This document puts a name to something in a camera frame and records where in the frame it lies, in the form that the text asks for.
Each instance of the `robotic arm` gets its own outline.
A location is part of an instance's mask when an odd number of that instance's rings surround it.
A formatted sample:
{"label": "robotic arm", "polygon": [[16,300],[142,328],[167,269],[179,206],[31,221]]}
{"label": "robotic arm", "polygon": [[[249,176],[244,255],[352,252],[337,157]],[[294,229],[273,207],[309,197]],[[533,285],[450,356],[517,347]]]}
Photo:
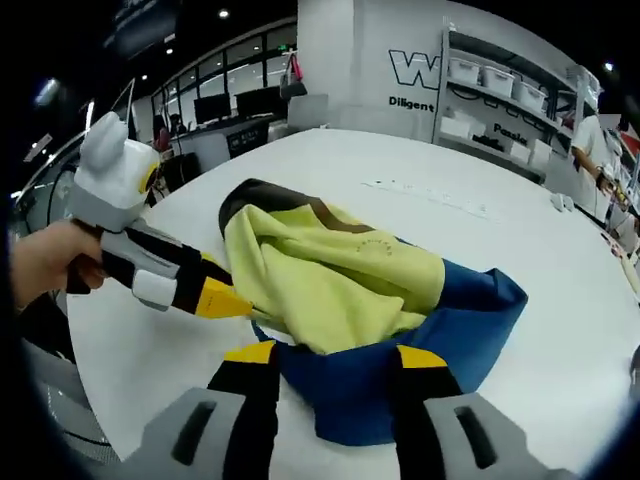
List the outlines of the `robotic arm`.
{"label": "robotic arm", "polygon": [[[87,133],[69,209],[103,231],[104,270],[151,308],[173,306],[205,318],[249,314],[251,304],[235,293],[231,275],[213,258],[140,218],[159,165],[153,148],[127,139],[126,125],[113,112]],[[88,293],[74,286],[79,279],[73,271],[69,277],[70,293]]]}

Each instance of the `yellow stripe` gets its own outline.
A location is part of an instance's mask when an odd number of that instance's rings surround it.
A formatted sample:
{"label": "yellow stripe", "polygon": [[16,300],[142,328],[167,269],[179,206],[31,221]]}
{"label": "yellow stripe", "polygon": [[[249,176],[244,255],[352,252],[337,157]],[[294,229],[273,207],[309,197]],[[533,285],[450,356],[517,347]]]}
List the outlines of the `yellow stripe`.
{"label": "yellow stripe", "polygon": [[147,173],[140,179],[140,185],[138,185],[138,191],[140,193],[144,193],[148,190],[147,183],[149,183],[151,175],[153,175],[159,165],[160,162],[155,162],[152,165],[149,165],[149,170],[147,170]]}
{"label": "yellow stripe", "polygon": [[229,285],[207,277],[195,314],[205,318],[235,317],[249,315],[251,309],[251,303],[240,298]]}
{"label": "yellow stripe", "polygon": [[266,342],[254,343],[240,350],[227,352],[224,356],[225,361],[242,362],[242,363],[269,363],[271,349],[276,344],[274,340]]}
{"label": "yellow stripe", "polygon": [[447,362],[433,352],[419,348],[398,345],[403,368],[446,367]]}

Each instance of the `desk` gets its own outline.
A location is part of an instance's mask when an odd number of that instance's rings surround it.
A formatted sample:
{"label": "desk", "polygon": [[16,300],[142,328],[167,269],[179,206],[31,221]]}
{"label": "desk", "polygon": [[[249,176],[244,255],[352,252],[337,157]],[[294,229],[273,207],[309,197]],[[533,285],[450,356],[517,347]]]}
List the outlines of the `desk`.
{"label": "desk", "polygon": [[[255,148],[255,145],[267,143],[269,124],[280,119],[281,115],[271,114],[245,120],[235,117],[214,122],[172,138],[171,146],[176,153],[195,153],[200,171],[207,172]],[[243,132],[249,132],[252,138],[243,138]]]}
{"label": "desk", "polygon": [[[249,177],[320,196],[467,267],[498,267],[524,288],[529,304],[479,392],[527,432],[531,452],[547,466],[580,472],[623,421],[628,362],[640,343],[638,307],[598,229],[577,211],[555,210],[547,190],[436,145],[311,130],[220,165],[145,217],[226,265],[218,209]],[[363,184],[375,180],[482,203],[488,218]],[[123,458],[157,412],[189,387],[207,385],[223,352],[256,341],[246,321],[159,313],[109,280],[89,296],[71,296],[68,312],[87,396]],[[347,448],[318,439],[312,412],[284,382],[278,417],[272,478],[399,478],[393,445]]]}

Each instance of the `person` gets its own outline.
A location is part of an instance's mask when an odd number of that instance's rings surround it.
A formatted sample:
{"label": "person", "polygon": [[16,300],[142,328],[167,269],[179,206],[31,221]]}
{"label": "person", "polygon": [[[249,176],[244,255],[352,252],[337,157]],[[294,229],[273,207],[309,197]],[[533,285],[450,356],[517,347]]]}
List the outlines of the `person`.
{"label": "person", "polygon": [[102,248],[98,234],[73,221],[52,223],[18,240],[10,250],[14,308],[23,310],[43,293],[64,290],[70,265],[92,289],[102,286]]}
{"label": "person", "polygon": [[182,124],[182,117],[173,113],[169,116],[169,121],[171,121],[171,136],[175,137],[176,135],[182,135],[183,133],[187,133],[187,127]]}
{"label": "person", "polygon": [[611,236],[618,241],[627,254],[638,249],[640,239],[640,219],[617,205],[613,207],[609,221]]}
{"label": "person", "polygon": [[163,153],[169,149],[169,130],[167,130],[167,125],[164,123],[164,118],[162,115],[154,115],[153,117],[153,148],[159,152]]}
{"label": "person", "polygon": [[613,185],[620,171],[622,147],[602,128],[598,115],[585,118],[578,125],[571,153],[578,167],[578,185],[573,200],[582,211],[604,223]]}

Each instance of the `storage bin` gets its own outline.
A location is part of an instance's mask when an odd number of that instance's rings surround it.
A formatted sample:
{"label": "storage bin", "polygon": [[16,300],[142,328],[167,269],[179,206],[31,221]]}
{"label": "storage bin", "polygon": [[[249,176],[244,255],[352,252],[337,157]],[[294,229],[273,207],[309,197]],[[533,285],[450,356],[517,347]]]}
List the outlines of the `storage bin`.
{"label": "storage bin", "polygon": [[482,123],[474,116],[469,115],[468,113],[465,113],[462,110],[452,109],[450,115],[447,115],[447,116],[454,118],[456,120],[460,120],[462,122],[469,122],[471,124],[471,131],[470,131],[469,138],[471,138],[473,135],[477,135],[478,137],[481,137],[487,131],[486,123]]}
{"label": "storage bin", "polygon": [[536,155],[538,157],[547,157],[551,156],[551,146],[544,143],[542,140],[535,139],[533,142],[529,142],[531,146],[531,155]]}
{"label": "storage bin", "polygon": [[477,85],[479,74],[480,64],[478,63],[454,57],[449,60],[449,75],[451,78]]}
{"label": "storage bin", "polygon": [[529,163],[531,150],[522,145],[520,142],[509,140],[509,142],[507,143],[507,148],[505,149],[505,153],[508,153],[512,157],[515,157],[520,163],[526,165],[527,163]]}
{"label": "storage bin", "polygon": [[523,106],[542,113],[542,106],[547,94],[525,82],[516,82],[513,86],[513,98]]}
{"label": "storage bin", "polygon": [[440,131],[456,137],[470,138],[471,124],[454,118],[442,117]]}
{"label": "storage bin", "polygon": [[513,78],[510,73],[503,72],[497,68],[488,65],[482,67],[482,85],[505,97],[511,97]]}
{"label": "storage bin", "polygon": [[534,140],[531,145],[531,155],[529,156],[529,166],[541,171],[547,170],[549,159],[551,158],[551,146],[540,140]]}

